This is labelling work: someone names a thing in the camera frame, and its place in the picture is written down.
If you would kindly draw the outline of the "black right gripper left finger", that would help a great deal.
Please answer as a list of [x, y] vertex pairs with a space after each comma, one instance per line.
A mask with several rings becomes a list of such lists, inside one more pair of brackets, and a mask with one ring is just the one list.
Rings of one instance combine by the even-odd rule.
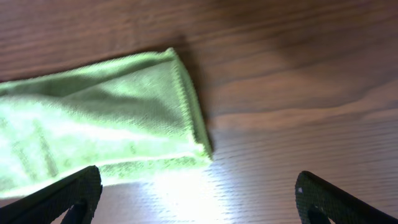
[[103, 191], [100, 171], [88, 166], [33, 194], [1, 208], [1, 223], [90, 224]]

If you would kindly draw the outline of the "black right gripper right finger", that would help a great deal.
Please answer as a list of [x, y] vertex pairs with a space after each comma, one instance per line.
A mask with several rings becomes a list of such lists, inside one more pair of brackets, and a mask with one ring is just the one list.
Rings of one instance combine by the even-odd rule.
[[397, 219], [309, 172], [299, 173], [295, 202], [303, 224], [397, 224]]

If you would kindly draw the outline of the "green microfiber cloth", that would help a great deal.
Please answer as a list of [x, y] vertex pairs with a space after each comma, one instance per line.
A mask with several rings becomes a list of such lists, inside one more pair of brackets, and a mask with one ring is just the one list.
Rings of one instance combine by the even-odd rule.
[[104, 185], [206, 167], [211, 146], [174, 49], [1, 84], [1, 197], [87, 166]]

